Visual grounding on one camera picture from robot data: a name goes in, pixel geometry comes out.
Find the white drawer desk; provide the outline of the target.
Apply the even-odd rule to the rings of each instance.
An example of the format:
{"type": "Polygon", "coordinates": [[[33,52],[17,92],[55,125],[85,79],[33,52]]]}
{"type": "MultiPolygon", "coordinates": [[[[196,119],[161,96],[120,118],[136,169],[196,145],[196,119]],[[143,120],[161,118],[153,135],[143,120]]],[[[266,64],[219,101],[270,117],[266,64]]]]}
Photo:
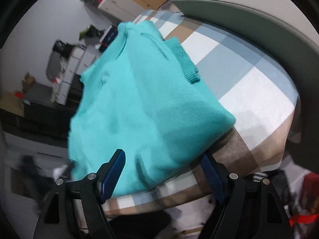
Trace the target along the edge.
{"type": "Polygon", "coordinates": [[[79,103],[84,87],[80,77],[100,57],[99,51],[94,46],[67,44],[64,50],[53,51],[51,56],[57,62],[57,73],[51,81],[51,102],[60,105],[70,101],[79,103]]]}

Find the white upright suitcase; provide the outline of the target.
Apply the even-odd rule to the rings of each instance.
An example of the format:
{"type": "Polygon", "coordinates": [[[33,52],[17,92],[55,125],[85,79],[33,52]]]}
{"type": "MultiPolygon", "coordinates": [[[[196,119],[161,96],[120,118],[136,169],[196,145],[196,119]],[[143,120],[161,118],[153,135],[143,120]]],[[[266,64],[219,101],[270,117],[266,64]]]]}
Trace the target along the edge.
{"type": "Polygon", "coordinates": [[[122,22],[132,22],[146,9],[133,0],[98,0],[98,9],[122,22]]]}

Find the grey arched mirror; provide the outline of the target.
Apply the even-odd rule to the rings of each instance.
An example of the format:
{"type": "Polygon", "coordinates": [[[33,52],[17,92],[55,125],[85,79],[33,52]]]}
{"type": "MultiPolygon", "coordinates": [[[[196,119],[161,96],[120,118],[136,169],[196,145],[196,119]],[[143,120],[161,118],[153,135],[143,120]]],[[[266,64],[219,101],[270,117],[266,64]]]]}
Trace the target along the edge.
{"type": "Polygon", "coordinates": [[[52,51],[46,67],[46,77],[53,81],[59,74],[61,56],[58,52],[52,51]]]}

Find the black shoe box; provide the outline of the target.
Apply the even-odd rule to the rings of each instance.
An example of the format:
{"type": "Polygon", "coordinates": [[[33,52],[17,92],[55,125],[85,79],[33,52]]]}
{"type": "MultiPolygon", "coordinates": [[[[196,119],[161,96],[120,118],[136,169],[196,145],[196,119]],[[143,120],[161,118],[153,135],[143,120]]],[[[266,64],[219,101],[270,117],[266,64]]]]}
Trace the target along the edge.
{"type": "Polygon", "coordinates": [[[103,53],[108,46],[114,41],[114,39],[118,35],[118,28],[115,25],[112,25],[106,32],[105,34],[100,38],[99,44],[99,51],[103,53]]]}

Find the dark flower bouquet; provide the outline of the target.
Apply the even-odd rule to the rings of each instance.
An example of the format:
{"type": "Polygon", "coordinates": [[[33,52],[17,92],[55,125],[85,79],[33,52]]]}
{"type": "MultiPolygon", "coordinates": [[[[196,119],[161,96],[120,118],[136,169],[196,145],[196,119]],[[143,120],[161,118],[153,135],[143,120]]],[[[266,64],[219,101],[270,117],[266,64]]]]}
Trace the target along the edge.
{"type": "Polygon", "coordinates": [[[104,34],[104,30],[98,30],[93,25],[90,25],[85,30],[81,31],[79,34],[79,40],[85,38],[101,38],[104,34]]]}

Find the teal fleece jacket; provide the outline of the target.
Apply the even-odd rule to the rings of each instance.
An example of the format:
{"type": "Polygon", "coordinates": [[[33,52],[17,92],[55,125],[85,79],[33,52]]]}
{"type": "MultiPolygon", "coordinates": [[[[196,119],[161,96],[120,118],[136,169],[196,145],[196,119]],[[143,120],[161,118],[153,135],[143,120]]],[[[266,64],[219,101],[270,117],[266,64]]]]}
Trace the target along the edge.
{"type": "Polygon", "coordinates": [[[151,21],[121,23],[81,82],[68,142],[72,178],[98,171],[122,149],[126,163],[115,197],[170,179],[235,124],[178,39],[165,40],[151,21]]]}

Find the checkered bed blanket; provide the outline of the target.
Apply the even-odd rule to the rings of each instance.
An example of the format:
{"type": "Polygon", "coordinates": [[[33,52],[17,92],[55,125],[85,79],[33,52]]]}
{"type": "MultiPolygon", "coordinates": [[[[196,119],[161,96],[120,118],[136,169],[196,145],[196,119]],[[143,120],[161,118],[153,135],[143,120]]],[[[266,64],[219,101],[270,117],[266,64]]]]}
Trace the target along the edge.
{"type": "Polygon", "coordinates": [[[146,11],[135,20],[143,21],[153,22],[163,38],[179,39],[212,93],[235,116],[215,158],[238,175],[278,168],[298,101],[282,66],[229,31],[181,13],[146,11]]]}

